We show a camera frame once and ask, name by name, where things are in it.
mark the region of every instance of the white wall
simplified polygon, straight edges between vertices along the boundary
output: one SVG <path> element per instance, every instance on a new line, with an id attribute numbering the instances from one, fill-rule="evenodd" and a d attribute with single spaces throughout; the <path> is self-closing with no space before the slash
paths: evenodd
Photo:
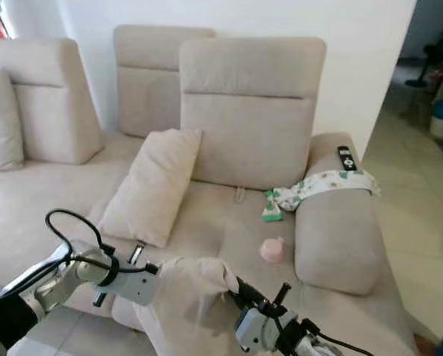
<path id="1" fill-rule="evenodd" d="M 321 37 L 328 53 L 314 130 L 350 132 L 361 156 L 415 5 L 415 0 L 25 1 L 58 2 L 67 34 L 79 43 L 105 127 L 117 125 L 112 31 L 118 24 L 211 27 L 218 36 Z"/>
<path id="2" fill-rule="evenodd" d="M 443 0 L 417 0 L 401 57 L 425 57 L 422 49 L 436 43 L 443 30 Z"/>

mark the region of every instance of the sofa backrest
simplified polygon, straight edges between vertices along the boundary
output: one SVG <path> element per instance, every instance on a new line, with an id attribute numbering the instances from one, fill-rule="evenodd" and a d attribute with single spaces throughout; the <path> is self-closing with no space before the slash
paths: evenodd
<path id="1" fill-rule="evenodd" d="M 203 130 L 193 178 L 260 190 L 302 179 L 325 52 L 316 38 L 186 42 L 181 127 Z"/>
<path id="2" fill-rule="evenodd" d="M 0 39 L 0 67 L 19 102 L 25 156 L 79 164 L 102 148 L 77 44 L 70 39 Z"/>
<path id="3" fill-rule="evenodd" d="M 187 39 L 212 37 L 205 28 L 126 24 L 114 30 L 119 125 L 126 134 L 180 128 L 178 53 Z"/>

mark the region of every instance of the tiled floor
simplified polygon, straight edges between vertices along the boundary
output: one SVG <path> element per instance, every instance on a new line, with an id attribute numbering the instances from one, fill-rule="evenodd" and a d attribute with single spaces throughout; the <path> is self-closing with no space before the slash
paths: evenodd
<path id="1" fill-rule="evenodd" d="M 364 157 L 383 197 L 376 200 L 388 257 L 407 310 L 443 336 L 443 153 L 401 113 L 410 91 L 397 71 Z M 10 356 L 155 355 L 145 335 L 70 309 L 50 314 Z"/>
<path id="2" fill-rule="evenodd" d="M 411 91 L 398 68 L 373 131 L 364 167 L 379 181 L 376 201 L 393 273 L 406 309 L 443 337 L 443 153 L 404 118 Z"/>

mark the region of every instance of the sofa seat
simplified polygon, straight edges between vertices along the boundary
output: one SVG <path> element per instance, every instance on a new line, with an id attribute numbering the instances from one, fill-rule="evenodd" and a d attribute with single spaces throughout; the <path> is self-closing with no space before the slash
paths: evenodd
<path id="1" fill-rule="evenodd" d="M 235 188 L 192 181 L 167 248 L 147 245 L 143 257 L 156 263 L 180 255 L 219 257 L 271 299 L 283 282 L 289 282 L 292 289 L 284 305 L 300 318 L 312 319 L 326 334 L 363 346 L 375 355 L 414 355 L 415 346 L 388 265 L 367 297 L 305 285 L 294 269 L 294 214 L 285 213 L 281 222 L 265 223 L 260 218 L 265 204 L 262 191 L 246 189 L 242 202 L 235 197 Z M 281 263 L 268 263 L 261 259 L 258 249 L 266 238 L 277 236 L 285 239 L 285 256 Z M 143 330 L 132 303 L 120 297 L 115 298 L 112 317 Z"/>
<path id="2" fill-rule="evenodd" d="M 120 133 L 105 135 L 105 148 L 84 165 L 26 161 L 22 169 L 0 172 L 0 285 L 31 265 L 47 258 L 61 241 L 45 226 L 52 208 L 68 208 L 86 217 L 98 215 L 127 174 L 142 139 Z M 96 244 L 88 230 L 74 236 L 78 222 L 55 216 L 59 228 L 73 238 Z M 110 316 L 111 300 L 93 308 L 94 291 L 81 286 L 68 305 L 93 314 Z"/>

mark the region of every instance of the patterned cloth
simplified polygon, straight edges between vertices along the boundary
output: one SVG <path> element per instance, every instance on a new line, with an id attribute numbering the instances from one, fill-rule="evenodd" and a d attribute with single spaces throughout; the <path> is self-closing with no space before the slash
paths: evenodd
<path id="1" fill-rule="evenodd" d="M 366 171 L 325 171 L 307 177 L 292 188 L 265 191 L 267 202 L 262 219 L 266 223 L 282 220 L 280 208 L 294 211 L 304 199 L 336 189 L 366 189 L 372 195 L 381 195 L 375 178 Z"/>

